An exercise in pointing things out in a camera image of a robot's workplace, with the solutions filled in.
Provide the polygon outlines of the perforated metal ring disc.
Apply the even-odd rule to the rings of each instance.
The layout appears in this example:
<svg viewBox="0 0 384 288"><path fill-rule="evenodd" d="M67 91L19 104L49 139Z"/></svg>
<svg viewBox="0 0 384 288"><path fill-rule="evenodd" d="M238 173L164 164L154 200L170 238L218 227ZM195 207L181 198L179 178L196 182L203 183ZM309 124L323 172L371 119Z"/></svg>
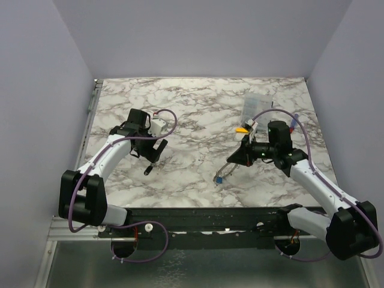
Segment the perforated metal ring disc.
<svg viewBox="0 0 384 288"><path fill-rule="evenodd" d="M233 163L226 163L224 164L221 168L219 168L219 170L216 172L215 176L214 176L214 180L215 180L215 177L222 177L223 180L224 178L230 176L234 171L235 169L238 168L238 164L233 164Z"/></svg>

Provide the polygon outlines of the keys with blue tag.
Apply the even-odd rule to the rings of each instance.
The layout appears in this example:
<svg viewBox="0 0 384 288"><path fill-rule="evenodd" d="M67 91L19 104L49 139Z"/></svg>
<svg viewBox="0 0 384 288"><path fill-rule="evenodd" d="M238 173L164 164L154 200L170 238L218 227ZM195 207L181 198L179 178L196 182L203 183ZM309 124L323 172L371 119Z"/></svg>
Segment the keys with blue tag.
<svg viewBox="0 0 384 288"><path fill-rule="evenodd" d="M156 163L151 163L146 169L145 169L145 171L144 171L144 175L145 176L148 176L151 172L152 172L152 170L156 167Z"/></svg>

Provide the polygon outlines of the blue plastic key tag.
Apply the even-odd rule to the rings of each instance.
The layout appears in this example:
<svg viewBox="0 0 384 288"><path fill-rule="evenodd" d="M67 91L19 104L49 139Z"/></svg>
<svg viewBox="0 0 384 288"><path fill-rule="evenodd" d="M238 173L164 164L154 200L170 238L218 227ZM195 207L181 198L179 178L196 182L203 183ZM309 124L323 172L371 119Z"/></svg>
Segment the blue plastic key tag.
<svg viewBox="0 0 384 288"><path fill-rule="evenodd" d="M221 184L223 182L223 178L218 176L218 177L215 177L214 181L215 181L216 184Z"/></svg>

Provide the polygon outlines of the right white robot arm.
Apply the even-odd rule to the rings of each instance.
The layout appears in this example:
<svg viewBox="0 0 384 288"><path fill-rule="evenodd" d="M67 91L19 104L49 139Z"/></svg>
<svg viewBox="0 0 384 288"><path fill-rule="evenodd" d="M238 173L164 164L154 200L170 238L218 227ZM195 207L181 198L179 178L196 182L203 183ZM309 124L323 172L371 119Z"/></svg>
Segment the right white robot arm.
<svg viewBox="0 0 384 288"><path fill-rule="evenodd" d="M330 252L346 260L379 246L377 215L368 201L359 202L330 183L309 156L293 147L290 128L283 121L268 124L268 141L258 142L253 132L246 134L228 163L250 167L256 160L270 160L287 177L305 188L325 211L321 215L299 205L281 208L277 230L284 235L305 231L324 241Z"/></svg>

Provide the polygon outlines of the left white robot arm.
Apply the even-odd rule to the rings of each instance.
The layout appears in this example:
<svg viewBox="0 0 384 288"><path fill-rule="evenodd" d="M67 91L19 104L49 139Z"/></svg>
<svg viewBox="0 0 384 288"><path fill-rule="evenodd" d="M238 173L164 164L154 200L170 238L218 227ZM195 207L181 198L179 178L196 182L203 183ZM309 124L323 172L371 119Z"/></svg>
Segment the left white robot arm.
<svg viewBox="0 0 384 288"><path fill-rule="evenodd" d="M127 155L150 162L144 171L150 174L166 145L167 121L158 113L150 115L131 109L128 118L109 132L103 147L77 170L67 170L61 177L58 214L61 218L90 226L112 226L121 237L131 233L132 221L125 208L107 202L105 183Z"/></svg>

